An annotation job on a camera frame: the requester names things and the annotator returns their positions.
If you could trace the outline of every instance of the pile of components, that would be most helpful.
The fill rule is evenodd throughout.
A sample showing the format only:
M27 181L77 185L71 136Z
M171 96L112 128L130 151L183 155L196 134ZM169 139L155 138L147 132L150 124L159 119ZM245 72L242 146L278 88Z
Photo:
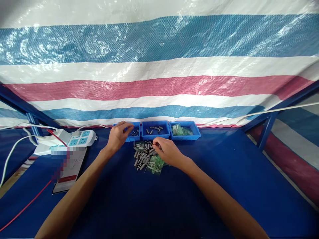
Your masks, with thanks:
M163 129L163 127L154 127L154 126L151 126L150 127L150 130L146 129L146 133L147 134L152 134L153 133L153 129L154 130L157 130L157 133L160 133L161 129Z
M161 157L155 152L152 147L151 140L148 141L134 141L135 163L134 167L136 171L142 170L145 167L144 172L150 171L152 174L160 175L162 168L167 165Z
M181 127L180 124L173 125L172 130L174 136L194 135L191 129Z
M139 128L132 129L129 136L138 136L139 135Z

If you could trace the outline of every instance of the smartphone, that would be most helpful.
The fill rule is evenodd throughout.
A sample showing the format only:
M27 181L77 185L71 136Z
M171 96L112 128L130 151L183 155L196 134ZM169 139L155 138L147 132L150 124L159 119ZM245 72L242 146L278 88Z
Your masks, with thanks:
M51 151L51 157L63 158L63 170L60 179L54 185L52 194L68 191L80 177L87 147L57 147Z

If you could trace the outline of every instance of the white stripe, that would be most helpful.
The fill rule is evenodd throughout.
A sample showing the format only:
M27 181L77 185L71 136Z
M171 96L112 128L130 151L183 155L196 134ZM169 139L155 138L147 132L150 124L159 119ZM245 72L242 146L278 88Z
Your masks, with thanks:
M313 96L309 97L308 99L304 100L303 102L299 103L299 105L302 104L308 104L312 102L319 102L319 94L314 94ZM319 105L312 105L312 106L306 106L303 107L303 109L315 114L319 115Z
M61 126L68 126L68 127L81 127L87 124L102 124L102 125L113 125L115 123L126 121L126 122L144 122L144 121L160 121L160 120L167 120L171 122L175 121L194 121L196 124L214 124L214 122L218 122L220 120L226 120L228 118L195 118L195 117L168 117L168 116L158 116L158 117L148 117L144 119L135 119L135 118L115 118L115 119L94 119L94 120L87 120L87 121L77 121L77 120L68 120L68 119L57 119L55 122L60 124ZM250 122L249 120L242 120L240 123L238 123L238 120L236 119L230 119L227 121L227 125L239 125L243 126Z
M319 12L318 4L313 0L27 0L1 1L0 9L2 28L131 23L183 15Z
M319 147L278 119L275 121L272 132L292 151L319 170Z
M2 101L0 101L0 108L12 110L12 111L17 111L14 108L12 108L11 106L7 105L6 103L3 103Z
M0 128L2 126L8 127L8 126L15 126L20 122L28 123L28 120L26 119L18 119L18 118L10 118L10 117L0 117Z
M231 107L261 105L272 107L281 102L276 95L244 95L236 97L215 96L215 95L176 95L176 96L145 96L139 98L128 98L114 101L99 101L68 98L51 101L31 101L29 104L38 110L52 110L70 108L83 111L111 110L116 108L130 107L161 107L167 105L180 106L208 106L208 107Z
M308 72L308 66L319 68L318 57L200 57L155 62L64 63L0 66L3 84L50 83L71 80L132 82L156 78L186 76L299 75L316 81L319 71Z

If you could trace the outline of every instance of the red cable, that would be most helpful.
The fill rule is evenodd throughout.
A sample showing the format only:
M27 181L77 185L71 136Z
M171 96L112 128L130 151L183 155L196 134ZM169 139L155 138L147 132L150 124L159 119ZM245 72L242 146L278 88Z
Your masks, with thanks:
M21 213L23 213L23 211L30 206L31 203L33 203L33 201L43 192L43 190L51 183L51 180L44 186L44 188L42 188L42 190L34 197L34 199L32 199L31 202L28 203L28 205L26 205L24 207L24 209L21 210L21 212L19 212L11 221L9 221L9 223L7 225L5 225L4 227L2 227L0 229L0 232L3 231L7 226L9 226L15 219L17 219L18 216L20 216Z
M66 145L58 136L56 136L52 130L47 129L47 131L48 131L50 134L52 134L55 138L57 138L58 140L60 140L60 141L67 147L67 145Z

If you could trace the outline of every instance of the power cord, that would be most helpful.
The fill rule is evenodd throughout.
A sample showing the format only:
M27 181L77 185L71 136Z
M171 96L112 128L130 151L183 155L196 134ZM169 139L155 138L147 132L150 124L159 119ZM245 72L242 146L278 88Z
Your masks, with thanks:
M29 138L29 137L41 138L41 137L39 137L39 136L29 135L29 136L26 136L26 137L23 137L23 138L19 139L19 140L13 145L13 147L12 147L12 149L11 149L11 151L10 151L10 153L9 153L9 155L8 155L8 157L7 157L6 161L5 161L5 163L4 163L2 179L1 179L1 182L0 182L0 188L2 187L2 184L3 184L3 182L4 182L4 178L5 178L5 175L6 175L6 170L7 170L8 161L9 161L9 158L10 158L10 156L11 156L11 154L12 154L14 148L17 146L17 144L18 144L21 140L23 140L23 139L25 139L25 138Z
M14 128L14 127L18 126L19 124L26 124L26 125L28 125L28 126L41 127L41 128L50 128L50 129L58 130L58 128L51 127L51 126L36 125L36 124L30 124L30 123L25 123L25 122L20 122L20 123L18 123L18 124L16 124L16 125L12 125L12 126L8 126L8 127L0 128L0 130L8 129L8 128Z
M251 114L247 114L247 115L244 115L244 116L238 116L238 117L235 117L235 118L229 118L229 119L225 119L225 120L222 120L222 121L218 121L218 122L215 122L215 123L210 124L210 125L201 125L201 126L198 126L198 128L206 128L206 127L215 125L217 123L225 122L227 120L232 120L232 119L236 119L236 118L243 118L243 117L248 117L248 116L252 116L252 115L260 115L260 114L264 114L264 113L276 112L276 111L281 111L281 110L288 110L288 109L293 109L293 108L300 108L300 107L305 107L305 106L310 106L310 105L317 105L317 104L319 104L319 102L313 102L313 103L308 103L308 104L303 104L303 105L284 107L284 108L275 109L275 110L267 110L267 111L262 111L262 112L251 113Z
M30 206L31 203L34 202L34 200L43 192L43 190L51 183L51 180L42 188L42 190L29 202L22 210L19 212L11 221L9 221L4 227L0 229L0 232L3 231L7 226L9 226L15 219L17 219L18 216L20 216L21 213L24 212L25 209L27 209L28 206Z
M31 136L31 133L30 133L29 131L27 131L26 128L22 128L22 129L23 129L24 132L27 133L28 136ZM32 140L32 138L29 138L29 140L30 140L30 142L31 142L34 146L38 146L38 144L35 143L35 142Z
M104 126L104 125L101 125L101 124L87 124L85 126L82 126L80 128L78 128L76 131L73 132L72 136L73 137L79 137L80 136L80 130L85 128L85 127L89 127L89 126L95 126L95 125L98 125L98 126L101 126L101 127L104 127L104 128L110 128L110 127L107 127L107 126Z

